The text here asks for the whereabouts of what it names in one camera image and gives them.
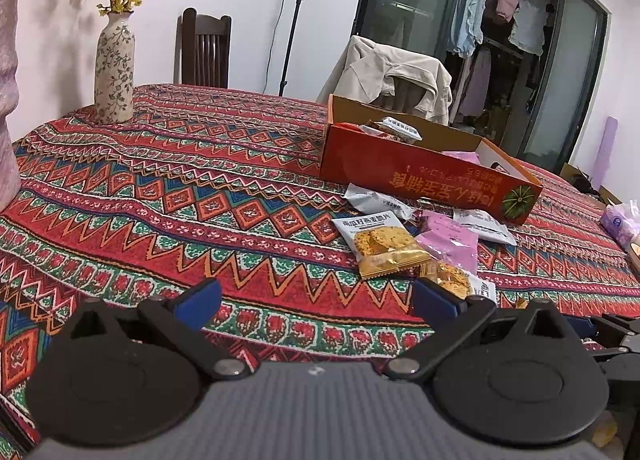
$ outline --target chair backrest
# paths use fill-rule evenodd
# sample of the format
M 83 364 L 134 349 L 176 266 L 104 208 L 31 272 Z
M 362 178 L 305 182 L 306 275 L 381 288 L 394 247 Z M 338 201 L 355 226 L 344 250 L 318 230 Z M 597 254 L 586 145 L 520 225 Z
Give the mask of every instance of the chair backrest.
M 198 15 L 187 8 L 182 15 L 182 83 L 228 88 L 231 17 Z
M 380 94 L 371 106 L 381 107 L 399 113 L 414 112 L 414 107 L 420 104 L 425 89 L 404 78 L 394 77 L 395 95 Z

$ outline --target black round disc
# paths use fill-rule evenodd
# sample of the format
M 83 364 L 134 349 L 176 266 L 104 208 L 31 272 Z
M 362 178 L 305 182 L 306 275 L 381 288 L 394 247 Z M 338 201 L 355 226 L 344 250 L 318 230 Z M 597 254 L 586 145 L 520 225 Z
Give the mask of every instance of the black round disc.
M 173 427 L 200 394 L 196 369 L 154 345 L 108 335 L 53 346 L 31 377 L 27 407 L 43 436 L 122 446 Z
M 607 380 L 587 354 L 551 339 L 528 341 L 469 348 L 445 360 L 433 379 L 440 408 L 487 442 L 543 446 L 582 432 L 606 407 Z

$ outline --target orange cardboard box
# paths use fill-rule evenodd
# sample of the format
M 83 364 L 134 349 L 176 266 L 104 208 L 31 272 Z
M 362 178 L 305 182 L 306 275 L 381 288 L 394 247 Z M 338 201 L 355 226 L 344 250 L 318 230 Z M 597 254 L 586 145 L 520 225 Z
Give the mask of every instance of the orange cardboard box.
M 384 117 L 415 127 L 422 140 L 409 145 L 335 125 L 379 122 Z M 440 151 L 475 151 L 482 165 Z M 497 166 L 508 174 L 495 170 Z M 329 98 L 320 177 L 404 198 L 482 209 L 516 225 L 525 222 L 542 191 L 542 184 L 518 160 L 486 138 L 334 95 Z

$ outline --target floral patterned vase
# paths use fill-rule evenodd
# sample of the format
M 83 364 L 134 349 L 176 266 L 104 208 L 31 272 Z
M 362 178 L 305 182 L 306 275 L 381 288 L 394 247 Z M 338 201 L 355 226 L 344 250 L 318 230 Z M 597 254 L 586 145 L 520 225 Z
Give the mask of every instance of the floral patterned vase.
M 0 213 L 20 189 L 20 172 L 15 160 L 6 116 L 18 105 L 15 71 L 15 29 L 18 24 L 18 0 L 0 0 Z
M 109 14 L 95 58 L 95 116 L 98 124 L 133 117 L 133 57 L 136 37 L 129 28 L 131 12 Z

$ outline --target beige jacket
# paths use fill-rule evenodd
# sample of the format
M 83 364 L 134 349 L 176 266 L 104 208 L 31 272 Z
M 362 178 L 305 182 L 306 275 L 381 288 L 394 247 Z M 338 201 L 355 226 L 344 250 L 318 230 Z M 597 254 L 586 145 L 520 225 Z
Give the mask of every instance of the beige jacket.
M 436 58 L 352 36 L 318 96 L 326 104 L 331 93 L 369 104 L 380 94 L 394 95 L 393 77 L 425 89 L 414 115 L 449 123 L 451 75 Z

